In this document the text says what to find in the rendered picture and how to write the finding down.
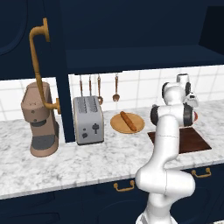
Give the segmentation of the dark brown cutting board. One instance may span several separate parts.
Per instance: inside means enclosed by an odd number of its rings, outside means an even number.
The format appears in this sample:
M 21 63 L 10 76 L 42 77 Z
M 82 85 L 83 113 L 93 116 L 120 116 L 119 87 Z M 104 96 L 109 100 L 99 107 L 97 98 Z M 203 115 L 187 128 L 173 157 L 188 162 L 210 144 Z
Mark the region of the dark brown cutting board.
M 153 151 L 158 155 L 177 156 L 178 154 L 211 150 L 212 147 L 192 127 L 156 128 L 148 136 L 153 143 Z

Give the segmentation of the dark blue drawer front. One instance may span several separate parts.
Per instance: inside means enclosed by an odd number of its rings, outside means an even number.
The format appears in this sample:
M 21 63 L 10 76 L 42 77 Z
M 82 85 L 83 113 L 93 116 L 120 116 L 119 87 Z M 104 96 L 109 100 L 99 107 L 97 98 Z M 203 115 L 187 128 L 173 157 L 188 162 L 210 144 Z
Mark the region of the dark blue drawer front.
M 59 190 L 54 193 L 69 224 L 136 224 L 144 211 L 148 194 L 135 189 L 117 192 L 115 182 Z
M 214 207 L 224 189 L 224 164 L 214 164 L 198 168 L 185 169 L 191 174 L 196 170 L 204 174 L 209 167 L 212 175 L 207 178 L 196 178 L 195 191 L 192 196 L 180 199 L 171 207 L 171 215 L 178 224 L 208 224 L 214 218 Z

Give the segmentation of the beige coffee machine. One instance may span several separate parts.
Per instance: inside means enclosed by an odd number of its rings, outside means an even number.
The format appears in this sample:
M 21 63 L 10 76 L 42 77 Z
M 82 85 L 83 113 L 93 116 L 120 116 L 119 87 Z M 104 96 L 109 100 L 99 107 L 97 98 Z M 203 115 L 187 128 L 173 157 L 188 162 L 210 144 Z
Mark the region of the beige coffee machine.
M 52 155 L 59 146 L 59 125 L 54 112 L 44 106 L 36 82 L 26 87 L 21 109 L 31 127 L 31 154 L 38 158 Z

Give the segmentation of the silver grey toaster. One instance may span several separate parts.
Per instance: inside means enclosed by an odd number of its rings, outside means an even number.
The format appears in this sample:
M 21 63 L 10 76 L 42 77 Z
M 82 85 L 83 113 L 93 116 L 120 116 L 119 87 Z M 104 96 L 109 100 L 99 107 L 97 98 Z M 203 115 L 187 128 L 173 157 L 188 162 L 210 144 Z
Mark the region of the silver grey toaster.
M 104 141 L 104 118 L 97 96 L 75 97 L 73 120 L 78 145 L 98 144 Z

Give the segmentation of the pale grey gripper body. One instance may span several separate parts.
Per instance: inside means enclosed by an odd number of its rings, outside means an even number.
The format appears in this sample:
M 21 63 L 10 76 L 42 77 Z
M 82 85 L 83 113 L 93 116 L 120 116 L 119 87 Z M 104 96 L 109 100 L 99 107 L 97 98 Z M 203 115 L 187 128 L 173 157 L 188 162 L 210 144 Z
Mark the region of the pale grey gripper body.
M 191 106 L 194 109 L 199 106 L 198 98 L 194 95 L 188 95 L 185 98 L 184 103 L 187 103 L 189 106 Z

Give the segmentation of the brown baguette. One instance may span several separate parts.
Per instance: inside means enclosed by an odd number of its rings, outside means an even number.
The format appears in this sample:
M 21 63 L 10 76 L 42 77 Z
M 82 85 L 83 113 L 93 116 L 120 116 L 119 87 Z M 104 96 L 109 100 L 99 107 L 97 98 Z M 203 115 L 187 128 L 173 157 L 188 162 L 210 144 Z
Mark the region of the brown baguette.
M 137 127 L 134 125 L 134 123 L 131 121 L 129 118 L 128 114 L 125 113 L 124 111 L 120 112 L 121 118 L 124 120 L 124 122 L 127 124 L 127 126 L 132 130 L 136 131 Z

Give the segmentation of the round wooden plate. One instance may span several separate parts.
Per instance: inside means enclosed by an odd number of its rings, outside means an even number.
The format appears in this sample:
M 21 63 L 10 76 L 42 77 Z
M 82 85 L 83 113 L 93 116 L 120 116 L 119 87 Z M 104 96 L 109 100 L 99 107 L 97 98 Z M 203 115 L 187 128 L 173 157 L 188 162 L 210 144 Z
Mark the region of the round wooden plate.
M 127 113 L 127 117 L 132 121 L 132 123 L 136 126 L 136 133 L 141 131 L 144 128 L 144 119 L 140 115 L 136 115 L 133 113 Z M 120 114 L 114 115 L 110 119 L 111 127 L 123 134 L 133 134 L 134 131 L 130 129 L 127 123 L 123 120 Z

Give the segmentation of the dark blue closed cabinet door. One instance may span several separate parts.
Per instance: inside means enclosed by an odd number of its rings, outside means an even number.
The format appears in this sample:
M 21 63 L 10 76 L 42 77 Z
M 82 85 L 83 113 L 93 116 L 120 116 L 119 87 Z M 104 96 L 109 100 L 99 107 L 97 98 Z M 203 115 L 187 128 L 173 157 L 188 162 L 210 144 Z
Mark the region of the dark blue closed cabinet door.
M 45 16 L 44 0 L 0 0 L 0 81 L 34 77 L 29 33 Z

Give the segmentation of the hanging wooden-handled spoon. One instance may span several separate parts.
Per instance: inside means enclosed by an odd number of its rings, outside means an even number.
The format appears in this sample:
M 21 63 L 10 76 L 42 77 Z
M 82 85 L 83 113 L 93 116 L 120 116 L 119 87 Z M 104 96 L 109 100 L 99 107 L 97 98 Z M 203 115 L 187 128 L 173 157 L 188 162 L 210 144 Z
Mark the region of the hanging wooden-handled spoon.
M 100 105 L 103 104 L 103 98 L 101 96 L 101 77 L 98 74 L 98 78 L 97 78 L 97 83 L 98 83 L 98 101 L 100 103 Z

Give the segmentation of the dark blue open cabinet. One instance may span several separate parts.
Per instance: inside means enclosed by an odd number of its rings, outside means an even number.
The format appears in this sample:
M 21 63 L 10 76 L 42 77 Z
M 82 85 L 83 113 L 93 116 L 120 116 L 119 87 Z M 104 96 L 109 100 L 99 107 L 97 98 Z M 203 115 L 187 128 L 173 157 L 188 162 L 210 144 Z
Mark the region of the dark blue open cabinet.
M 59 0 L 67 70 L 224 64 L 224 0 Z

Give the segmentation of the hanging wooden-handled fork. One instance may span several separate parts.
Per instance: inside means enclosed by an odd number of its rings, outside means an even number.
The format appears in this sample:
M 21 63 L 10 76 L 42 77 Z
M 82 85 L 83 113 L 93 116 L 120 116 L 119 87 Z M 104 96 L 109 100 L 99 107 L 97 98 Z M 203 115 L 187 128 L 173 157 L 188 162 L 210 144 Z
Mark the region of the hanging wooden-handled fork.
M 113 95 L 113 101 L 118 102 L 120 95 L 118 94 L 118 73 L 115 74 L 115 94 Z

